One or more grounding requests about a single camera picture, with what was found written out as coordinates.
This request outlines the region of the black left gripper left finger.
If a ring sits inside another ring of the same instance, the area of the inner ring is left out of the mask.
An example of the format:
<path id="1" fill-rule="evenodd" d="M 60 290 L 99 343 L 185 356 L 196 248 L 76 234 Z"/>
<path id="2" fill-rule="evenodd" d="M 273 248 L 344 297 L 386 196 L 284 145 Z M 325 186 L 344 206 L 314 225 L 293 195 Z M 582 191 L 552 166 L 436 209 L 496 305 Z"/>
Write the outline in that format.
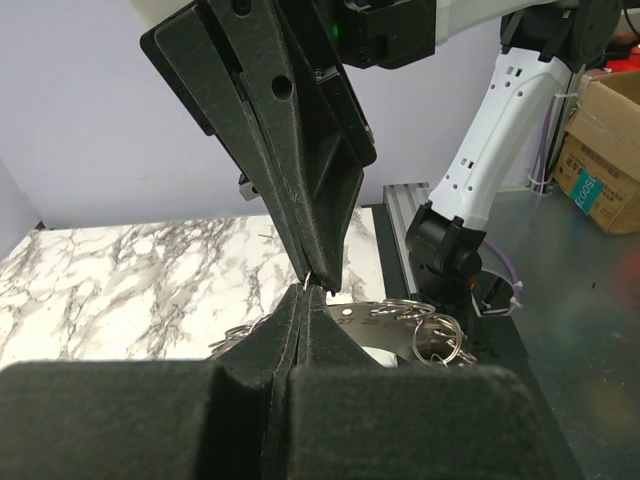
<path id="1" fill-rule="evenodd" d="M 25 362 L 1 372 L 5 479 L 283 479 L 300 289 L 215 360 Z"/>

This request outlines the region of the steel key ring organiser disc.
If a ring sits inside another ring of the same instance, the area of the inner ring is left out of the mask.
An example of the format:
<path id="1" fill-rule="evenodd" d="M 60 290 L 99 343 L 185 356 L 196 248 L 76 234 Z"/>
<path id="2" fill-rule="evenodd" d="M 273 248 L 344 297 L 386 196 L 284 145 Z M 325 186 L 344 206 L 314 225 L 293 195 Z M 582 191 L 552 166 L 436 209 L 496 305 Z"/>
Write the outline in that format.
<path id="1" fill-rule="evenodd" d="M 288 292 L 274 311 L 233 327 L 211 345 L 212 360 L 266 353 L 299 366 L 397 368 L 473 365 L 460 322 L 435 306 L 386 299 L 329 305 L 318 289 Z"/>

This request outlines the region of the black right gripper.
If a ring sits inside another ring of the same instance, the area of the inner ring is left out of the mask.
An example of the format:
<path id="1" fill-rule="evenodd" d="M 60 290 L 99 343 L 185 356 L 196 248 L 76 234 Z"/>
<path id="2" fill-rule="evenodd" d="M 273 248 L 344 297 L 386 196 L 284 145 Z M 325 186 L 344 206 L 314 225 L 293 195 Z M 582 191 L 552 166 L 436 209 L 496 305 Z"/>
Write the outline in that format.
<path id="1" fill-rule="evenodd" d="M 260 196 L 300 280 L 342 287 L 373 135 L 346 67 L 435 51 L 432 1 L 142 1 L 140 47 Z"/>

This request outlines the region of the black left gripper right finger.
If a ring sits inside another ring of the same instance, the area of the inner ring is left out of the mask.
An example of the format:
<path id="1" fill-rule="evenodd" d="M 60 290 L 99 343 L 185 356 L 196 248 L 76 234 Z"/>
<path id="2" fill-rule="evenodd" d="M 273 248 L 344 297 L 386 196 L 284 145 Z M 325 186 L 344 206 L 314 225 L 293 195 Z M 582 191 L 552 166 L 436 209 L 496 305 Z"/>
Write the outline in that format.
<path id="1" fill-rule="evenodd" d="M 415 366 L 385 368 L 331 317 L 320 290 L 287 292 L 296 329 L 288 379 L 292 479 L 551 479 L 555 469 L 535 403 L 511 371 L 480 366 L 458 322 L 409 300 L 375 305 L 441 341 Z"/>

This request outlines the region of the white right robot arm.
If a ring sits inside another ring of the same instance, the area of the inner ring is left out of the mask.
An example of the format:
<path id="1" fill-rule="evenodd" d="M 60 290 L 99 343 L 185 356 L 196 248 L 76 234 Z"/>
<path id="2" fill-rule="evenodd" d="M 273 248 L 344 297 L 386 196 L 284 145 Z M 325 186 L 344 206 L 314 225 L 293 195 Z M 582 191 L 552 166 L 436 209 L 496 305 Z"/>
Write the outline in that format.
<path id="1" fill-rule="evenodd" d="M 398 69 L 497 19 L 483 101 L 406 235 L 422 300 L 463 303 L 495 196 L 528 131 L 599 59 L 619 1 L 137 1 L 140 46 L 263 200 L 299 277 L 337 292 L 343 242 L 375 140 L 348 67 Z"/>

